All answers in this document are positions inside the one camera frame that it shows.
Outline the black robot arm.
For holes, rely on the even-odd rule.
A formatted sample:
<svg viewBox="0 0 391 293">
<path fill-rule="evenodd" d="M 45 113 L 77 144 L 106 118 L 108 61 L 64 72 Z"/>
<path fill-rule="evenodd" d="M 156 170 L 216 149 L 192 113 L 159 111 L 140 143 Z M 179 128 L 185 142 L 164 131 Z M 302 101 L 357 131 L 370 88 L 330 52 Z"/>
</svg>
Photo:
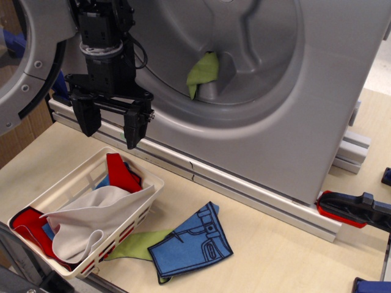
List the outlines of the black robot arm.
<svg viewBox="0 0 391 293">
<path fill-rule="evenodd" d="M 87 74 L 65 77 L 78 124 L 90 137 L 101 127 L 102 110 L 120 114 L 133 149 L 154 115 L 153 94 L 136 84 L 134 47 L 140 43 L 130 34 L 134 9 L 127 1 L 70 1 L 70 7 L 87 65 Z"/>
</svg>

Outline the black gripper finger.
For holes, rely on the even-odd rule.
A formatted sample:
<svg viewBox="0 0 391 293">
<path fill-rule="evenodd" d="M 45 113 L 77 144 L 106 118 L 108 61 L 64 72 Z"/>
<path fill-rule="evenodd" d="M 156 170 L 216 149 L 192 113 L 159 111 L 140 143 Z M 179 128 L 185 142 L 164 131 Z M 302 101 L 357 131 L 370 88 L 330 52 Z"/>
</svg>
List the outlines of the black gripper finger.
<svg viewBox="0 0 391 293">
<path fill-rule="evenodd" d="M 153 120 L 155 111 L 151 108 L 151 102 L 135 101 L 124 114 L 124 136 L 129 150 L 137 147 L 137 144 L 145 137 L 148 124 Z"/>
<path fill-rule="evenodd" d="M 94 103 L 94 99 L 77 95 L 75 92 L 70 96 L 73 112 L 81 131 L 90 137 L 101 127 L 101 112 Z"/>
</svg>

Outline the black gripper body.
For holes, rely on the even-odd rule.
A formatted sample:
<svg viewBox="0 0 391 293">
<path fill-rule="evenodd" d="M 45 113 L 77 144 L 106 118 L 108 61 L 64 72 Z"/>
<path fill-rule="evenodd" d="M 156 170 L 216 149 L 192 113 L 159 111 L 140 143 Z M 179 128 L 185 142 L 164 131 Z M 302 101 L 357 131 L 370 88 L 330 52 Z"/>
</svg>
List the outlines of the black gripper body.
<svg viewBox="0 0 391 293">
<path fill-rule="evenodd" d="M 70 73 L 65 76 L 71 90 L 88 97 L 102 97 L 131 100 L 134 107 L 144 112 L 151 111 L 153 95 L 136 84 L 136 64 L 134 55 L 116 56 L 86 55 L 86 74 Z"/>
</svg>

